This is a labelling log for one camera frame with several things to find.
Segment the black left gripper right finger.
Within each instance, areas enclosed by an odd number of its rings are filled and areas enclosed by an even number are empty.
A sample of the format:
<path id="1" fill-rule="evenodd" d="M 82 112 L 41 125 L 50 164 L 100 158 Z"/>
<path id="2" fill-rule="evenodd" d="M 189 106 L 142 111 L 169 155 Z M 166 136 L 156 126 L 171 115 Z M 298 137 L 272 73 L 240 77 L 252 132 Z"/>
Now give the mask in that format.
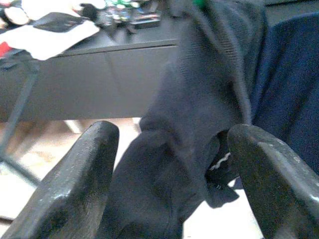
<path id="1" fill-rule="evenodd" d="M 264 238 L 319 239 L 319 176 L 257 126 L 233 126 L 227 142 Z"/>

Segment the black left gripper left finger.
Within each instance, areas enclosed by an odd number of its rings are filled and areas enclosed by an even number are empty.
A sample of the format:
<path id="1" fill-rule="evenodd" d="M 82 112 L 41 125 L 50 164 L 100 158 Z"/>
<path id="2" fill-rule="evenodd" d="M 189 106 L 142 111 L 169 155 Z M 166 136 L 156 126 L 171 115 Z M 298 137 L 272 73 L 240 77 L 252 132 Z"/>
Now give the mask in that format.
<path id="1" fill-rule="evenodd" d="M 95 239 L 119 136 L 111 122 L 89 126 L 42 179 L 1 239 Z"/>

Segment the black t-shirt green print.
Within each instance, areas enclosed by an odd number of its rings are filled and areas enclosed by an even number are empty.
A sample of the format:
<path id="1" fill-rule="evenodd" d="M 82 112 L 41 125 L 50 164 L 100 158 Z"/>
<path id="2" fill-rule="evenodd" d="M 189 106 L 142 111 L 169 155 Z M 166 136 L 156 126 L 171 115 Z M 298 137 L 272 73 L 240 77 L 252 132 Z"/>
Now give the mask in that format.
<path id="1" fill-rule="evenodd" d="M 189 21 L 141 133 L 117 165 L 95 239 L 182 239 L 206 201 L 238 195 L 227 133 L 251 123 L 250 94 L 267 22 L 260 0 L 186 2 Z"/>

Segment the navy blue shirt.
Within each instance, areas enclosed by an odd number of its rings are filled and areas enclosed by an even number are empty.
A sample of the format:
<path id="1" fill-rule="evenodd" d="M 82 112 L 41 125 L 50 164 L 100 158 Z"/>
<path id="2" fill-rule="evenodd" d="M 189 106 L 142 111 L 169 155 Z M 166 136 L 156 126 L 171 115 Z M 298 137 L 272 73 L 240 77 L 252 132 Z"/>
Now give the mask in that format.
<path id="1" fill-rule="evenodd" d="M 319 11 L 271 26 L 251 95 L 252 123 L 319 176 Z"/>

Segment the white paper stack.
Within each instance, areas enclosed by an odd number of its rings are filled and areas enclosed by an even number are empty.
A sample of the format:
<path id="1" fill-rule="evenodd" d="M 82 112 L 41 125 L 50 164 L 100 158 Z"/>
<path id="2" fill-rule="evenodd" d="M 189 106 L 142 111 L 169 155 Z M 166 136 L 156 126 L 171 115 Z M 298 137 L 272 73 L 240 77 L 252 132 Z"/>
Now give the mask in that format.
<path id="1" fill-rule="evenodd" d="M 63 53 L 99 30 L 89 20 L 63 33 L 40 30 L 31 25 L 25 25 L 0 34 L 0 43 L 5 42 L 11 48 L 25 50 L 31 54 L 32 58 L 45 61 Z"/>

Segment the black wallet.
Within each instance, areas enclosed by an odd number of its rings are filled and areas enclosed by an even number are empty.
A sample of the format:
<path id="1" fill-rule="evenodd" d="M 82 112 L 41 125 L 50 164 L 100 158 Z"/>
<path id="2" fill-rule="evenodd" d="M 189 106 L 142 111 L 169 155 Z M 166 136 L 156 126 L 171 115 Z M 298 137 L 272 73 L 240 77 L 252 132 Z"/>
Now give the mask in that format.
<path id="1" fill-rule="evenodd" d="M 34 21 L 31 25 L 40 30 L 64 33 L 83 24 L 86 18 L 77 17 L 61 12 L 51 12 Z"/>

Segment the black mouse plush toy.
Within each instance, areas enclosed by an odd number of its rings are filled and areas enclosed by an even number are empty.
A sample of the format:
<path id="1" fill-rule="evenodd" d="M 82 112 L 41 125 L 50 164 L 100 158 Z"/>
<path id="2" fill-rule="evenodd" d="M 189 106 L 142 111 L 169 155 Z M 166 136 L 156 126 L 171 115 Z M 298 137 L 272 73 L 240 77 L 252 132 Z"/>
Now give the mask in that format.
<path id="1" fill-rule="evenodd" d="M 72 7 L 73 11 L 91 21 L 97 20 L 98 9 L 90 3 L 80 3 Z"/>

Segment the small electronic gadgets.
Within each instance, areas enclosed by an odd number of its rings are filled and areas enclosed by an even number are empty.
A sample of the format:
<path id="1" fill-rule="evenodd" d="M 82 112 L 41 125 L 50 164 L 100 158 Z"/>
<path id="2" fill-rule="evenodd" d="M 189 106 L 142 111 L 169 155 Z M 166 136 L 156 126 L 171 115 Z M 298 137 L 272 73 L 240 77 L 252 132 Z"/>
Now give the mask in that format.
<path id="1" fill-rule="evenodd" d="M 126 26 L 140 29 L 158 26 L 161 11 L 158 0 L 106 0 L 106 7 L 97 11 L 99 27 Z"/>

